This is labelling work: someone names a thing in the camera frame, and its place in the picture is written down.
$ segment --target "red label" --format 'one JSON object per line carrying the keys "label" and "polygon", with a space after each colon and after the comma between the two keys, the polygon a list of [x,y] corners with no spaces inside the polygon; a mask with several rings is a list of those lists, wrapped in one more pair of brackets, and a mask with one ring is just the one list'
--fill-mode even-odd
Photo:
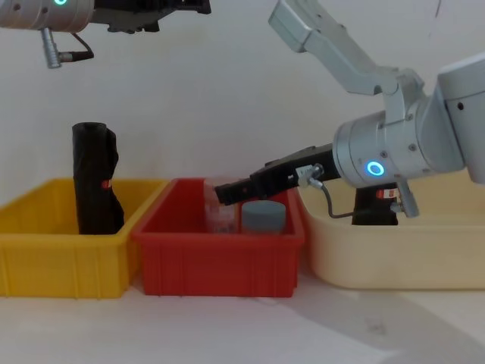
{"label": "red label", "polygon": [[101,182],[101,188],[103,190],[109,190],[111,188],[111,180],[104,180]]}
{"label": "red label", "polygon": [[397,188],[391,190],[378,190],[376,193],[378,199],[396,199],[398,195],[399,190]]}

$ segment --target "blue led ring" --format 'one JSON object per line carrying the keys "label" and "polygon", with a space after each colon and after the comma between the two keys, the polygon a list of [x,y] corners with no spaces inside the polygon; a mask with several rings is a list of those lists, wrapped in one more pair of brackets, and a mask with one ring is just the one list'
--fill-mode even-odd
{"label": "blue led ring", "polygon": [[368,162],[367,163],[367,172],[369,172],[372,176],[380,177],[384,175],[384,166],[382,166],[379,162]]}

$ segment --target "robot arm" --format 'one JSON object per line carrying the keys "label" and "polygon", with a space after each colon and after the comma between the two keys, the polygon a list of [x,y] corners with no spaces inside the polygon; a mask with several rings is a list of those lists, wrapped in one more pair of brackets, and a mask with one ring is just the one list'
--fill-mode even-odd
{"label": "robot arm", "polygon": [[[293,51],[315,55],[349,93],[382,93],[386,109],[343,124],[333,138],[332,159],[320,149],[311,158],[306,153],[304,159],[282,159],[276,165],[286,174],[269,165],[253,174],[243,191],[267,198],[301,185],[298,169],[308,170],[311,161],[319,166],[320,181],[341,177],[357,189],[397,185],[400,209],[412,218],[419,211],[409,179],[468,167],[471,179],[485,184],[485,54],[442,70],[428,97],[413,70],[377,66],[318,0],[279,0],[270,25]],[[217,189],[222,203],[242,200],[237,192],[230,185]]]}
{"label": "robot arm", "polygon": [[89,23],[107,24],[108,31],[158,32],[158,21],[175,11],[210,14],[209,0],[0,0],[0,27],[40,30],[49,68],[92,58],[86,52],[59,52],[52,32],[78,33]]}
{"label": "robot arm", "polygon": [[377,66],[318,2],[281,1],[269,23],[294,52],[316,56],[348,93],[396,92],[397,69]]}

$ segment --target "beige bin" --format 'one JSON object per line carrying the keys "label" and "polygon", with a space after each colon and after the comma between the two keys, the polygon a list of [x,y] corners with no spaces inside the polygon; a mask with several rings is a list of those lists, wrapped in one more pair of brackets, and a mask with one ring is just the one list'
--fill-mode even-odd
{"label": "beige bin", "polygon": [[[355,190],[327,183],[335,213],[352,211]],[[485,289],[485,187],[466,172],[411,182],[421,216],[399,226],[333,220],[324,194],[300,190],[314,273],[336,286],[389,290]]]}

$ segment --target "black cloth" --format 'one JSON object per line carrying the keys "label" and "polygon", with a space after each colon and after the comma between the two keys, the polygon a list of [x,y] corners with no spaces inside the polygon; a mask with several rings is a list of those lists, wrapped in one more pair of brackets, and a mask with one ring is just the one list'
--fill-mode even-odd
{"label": "black cloth", "polygon": [[352,219],[353,225],[397,225],[396,213],[391,210],[391,205],[397,199],[378,199],[379,190],[397,188],[396,184],[367,187],[357,189],[355,192],[354,212],[366,211],[363,214],[355,214]]}
{"label": "black cloth", "polygon": [[124,211],[111,186],[118,163],[116,135],[105,124],[76,124],[73,145],[79,232],[116,234],[124,225]]}

